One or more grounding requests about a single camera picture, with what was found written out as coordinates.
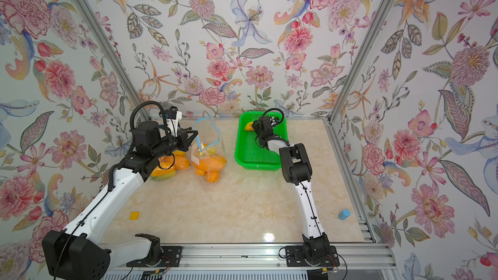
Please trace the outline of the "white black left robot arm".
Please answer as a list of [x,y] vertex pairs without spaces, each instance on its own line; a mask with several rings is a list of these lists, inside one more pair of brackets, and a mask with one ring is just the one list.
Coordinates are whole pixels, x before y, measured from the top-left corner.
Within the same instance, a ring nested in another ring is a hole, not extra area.
[[160,166],[160,159],[189,150],[198,132],[180,128],[177,107],[156,101],[140,104],[130,116],[132,140],[124,158],[111,166],[108,183],[95,199],[61,231],[42,240],[49,274],[54,279],[102,279],[108,270],[139,261],[163,261],[160,238],[138,233],[117,246],[101,247],[111,221],[127,200]]

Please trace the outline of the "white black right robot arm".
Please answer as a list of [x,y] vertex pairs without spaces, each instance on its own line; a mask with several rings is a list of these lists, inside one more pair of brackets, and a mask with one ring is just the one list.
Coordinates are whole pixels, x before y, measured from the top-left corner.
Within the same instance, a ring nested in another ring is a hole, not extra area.
[[274,129],[283,123],[285,115],[278,108],[271,108],[251,124],[256,134],[256,143],[262,149],[279,155],[284,180],[293,185],[299,201],[303,221],[303,252],[309,264],[329,256],[330,242],[319,219],[313,199],[311,176],[313,169],[304,144],[291,144]]

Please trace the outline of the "clear zip-top bag blue zipper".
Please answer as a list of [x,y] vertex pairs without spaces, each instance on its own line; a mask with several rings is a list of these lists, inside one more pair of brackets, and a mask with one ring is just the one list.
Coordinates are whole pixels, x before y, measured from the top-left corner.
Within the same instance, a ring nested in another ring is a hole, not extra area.
[[176,150],[170,156],[159,159],[159,166],[150,175],[153,180],[168,180],[176,175],[178,171],[186,171],[190,168],[191,162],[187,158],[187,153]]

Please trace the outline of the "large orange mango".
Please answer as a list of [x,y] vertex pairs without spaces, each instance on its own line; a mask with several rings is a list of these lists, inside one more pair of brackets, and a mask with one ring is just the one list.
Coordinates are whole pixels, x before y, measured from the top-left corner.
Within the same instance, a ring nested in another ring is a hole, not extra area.
[[180,150],[173,152],[170,156],[163,157],[163,162],[167,163],[166,167],[173,165],[173,167],[178,171],[187,170],[191,166],[187,153]]

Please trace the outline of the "orange mango back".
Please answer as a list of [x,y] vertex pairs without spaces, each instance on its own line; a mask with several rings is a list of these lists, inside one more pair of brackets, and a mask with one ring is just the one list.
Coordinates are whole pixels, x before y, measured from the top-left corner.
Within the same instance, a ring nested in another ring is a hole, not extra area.
[[208,170],[205,174],[206,181],[216,183],[220,178],[220,170]]

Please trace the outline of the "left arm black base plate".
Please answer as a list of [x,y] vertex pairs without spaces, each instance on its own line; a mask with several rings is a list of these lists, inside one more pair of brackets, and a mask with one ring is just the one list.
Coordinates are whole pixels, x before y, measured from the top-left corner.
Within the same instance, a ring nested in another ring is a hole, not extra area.
[[160,246],[160,249],[151,251],[144,259],[138,259],[126,264],[126,267],[136,268],[171,268],[179,267],[183,247],[181,246]]

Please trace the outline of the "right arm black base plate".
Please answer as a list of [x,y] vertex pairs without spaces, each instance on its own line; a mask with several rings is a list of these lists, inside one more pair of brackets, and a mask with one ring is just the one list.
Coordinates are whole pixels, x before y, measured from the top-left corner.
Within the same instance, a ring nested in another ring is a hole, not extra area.
[[286,260],[288,267],[340,267],[341,262],[336,247],[330,245],[327,254],[312,254],[311,250],[304,250],[304,245],[285,246],[285,252],[279,256]]

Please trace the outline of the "orange mango front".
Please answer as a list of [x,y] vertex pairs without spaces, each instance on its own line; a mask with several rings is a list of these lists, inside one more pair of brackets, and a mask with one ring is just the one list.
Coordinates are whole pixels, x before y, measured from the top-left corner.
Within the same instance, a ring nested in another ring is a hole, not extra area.
[[227,160],[223,156],[212,155],[212,156],[203,156],[199,159],[200,170],[211,172],[211,171],[221,171],[225,168]]

